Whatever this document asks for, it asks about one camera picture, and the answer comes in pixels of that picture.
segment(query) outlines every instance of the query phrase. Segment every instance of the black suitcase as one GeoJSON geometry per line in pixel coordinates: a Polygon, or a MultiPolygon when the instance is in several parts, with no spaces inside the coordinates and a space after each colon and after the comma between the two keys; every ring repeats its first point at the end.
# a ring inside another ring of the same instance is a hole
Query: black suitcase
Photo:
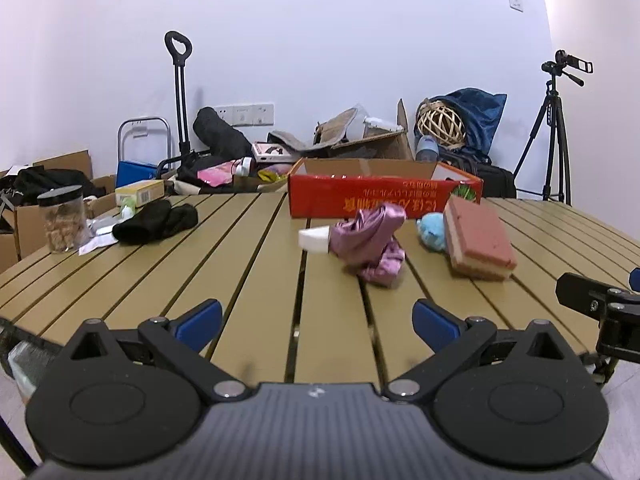
{"type": "Polygon", "coordinates": [[[439,159],[454,168],[466,171],[484,182],[482,196],[484,198],[516,198],[516,185],[513,173],[491,164],[480,164],[463,153],[454,153],[440,147],[439,159]]]}

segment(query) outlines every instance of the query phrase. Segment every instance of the black sock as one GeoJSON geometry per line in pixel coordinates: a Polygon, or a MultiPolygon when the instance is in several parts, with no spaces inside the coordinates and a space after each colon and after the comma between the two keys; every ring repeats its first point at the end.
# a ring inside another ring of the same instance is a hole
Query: black sock
{"type": "Polygon", "coordinates": [[[162,237],[171,212],[168,200],[154,200],[133,218],[113,226],[113,237],[126,244],[146,244],[162,237]]]}
{"type": "Polygon", "coordinates": [[[191,204],[176,206],[169,212],[162,230],[162,238],[168,238],[196,225],[198,225],[198,212],[194,206],[191,204]]]}

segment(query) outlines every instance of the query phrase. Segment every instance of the pink sponge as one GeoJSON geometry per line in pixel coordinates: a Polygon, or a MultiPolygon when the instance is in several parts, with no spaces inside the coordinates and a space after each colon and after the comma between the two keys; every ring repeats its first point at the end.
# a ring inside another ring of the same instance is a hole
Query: pink sponge
{"type": "Polygon", "coordinates": [[[516,268],[509,237],[491,206],[451,196],[444,228],[451,265],[461,274],[506,280],[516,268]]]}

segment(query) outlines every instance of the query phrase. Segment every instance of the black bag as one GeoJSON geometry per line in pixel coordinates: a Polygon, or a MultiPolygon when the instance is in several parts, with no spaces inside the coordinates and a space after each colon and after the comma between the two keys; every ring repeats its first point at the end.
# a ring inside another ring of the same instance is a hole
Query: black bag
{"type": "Polygon", "coordinates": [[[0,182],[0,188],[13,189],[14,193],[9,200],[14,205],[38,205],[37,197],[41,193],[51,189],[65,186],[82,186],[83,196],[105,196],[104,187],[96,187],[86,175],[79,170],[45,170],[43,166],[32,166],[20,170],[13,182],[0,182]]]}
{"type": "Polygon", "coordinates": [[[216,111],[204,107],[193,121],[193,131],[210,148],[211,155],[218,156],[221,163],[244,156],[253,156],[251,143],[235,128],[225,123],[216,111]]]}
{"type": "Polygon", "coordinates": [[[484,198],[516,198],[516,185],[511,171],[491,164],[480,164],[463,153],[454,153],[441,146],[439,151],[441,162],[483,180],[482,196],[484,198]]]}

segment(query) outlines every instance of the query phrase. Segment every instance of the tripod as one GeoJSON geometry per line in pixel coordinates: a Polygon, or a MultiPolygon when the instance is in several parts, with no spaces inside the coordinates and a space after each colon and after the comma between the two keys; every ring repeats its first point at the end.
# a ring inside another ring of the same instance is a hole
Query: tripod
{"type": "Polygon", "coordinates": [[[545,100],[540,107],[540,111],[536,118],[536,122],[533,124],[531,133],[529,134],[529,141],[527,142],[524,152],[516,166],[516,170],[513,172],[513,176],[518,176],[518,172],[522,167],[522,163],[529,153],[529,149],[535,140],[540,126],[542,125],[542,119],[546,115],[546,124],[550,126],[551,133],[549,136],[549,156],[546,163],[546,179],[545,185],[542,188],[542,193],[536,193],[532,191],[526,191],[519,189],[518,191],[535,194],[542,197],[542,200],[549,200],[551,198],[558,198],[559,202],[565,202],[567,205],[571,205],[571,175],[569,168],[569,148],[566,142],[566,128],[564,127],[564,115],[562,113],[562,99],[556,89],[556,77],[562,74],[566,75],[574,83],[584,86],[584,81],[573,74],[564,72],[563,69],[567,66],[567,62],[553,62],[547,61],[542,64],[542,70],[551,74],[551,79],[546,82],[546,95],[545,100]],[[559,163],[559,185],[558,193],[551,193],[551,176],[554,166],[554,143],[558,141],[558,163],[559,163]]]}

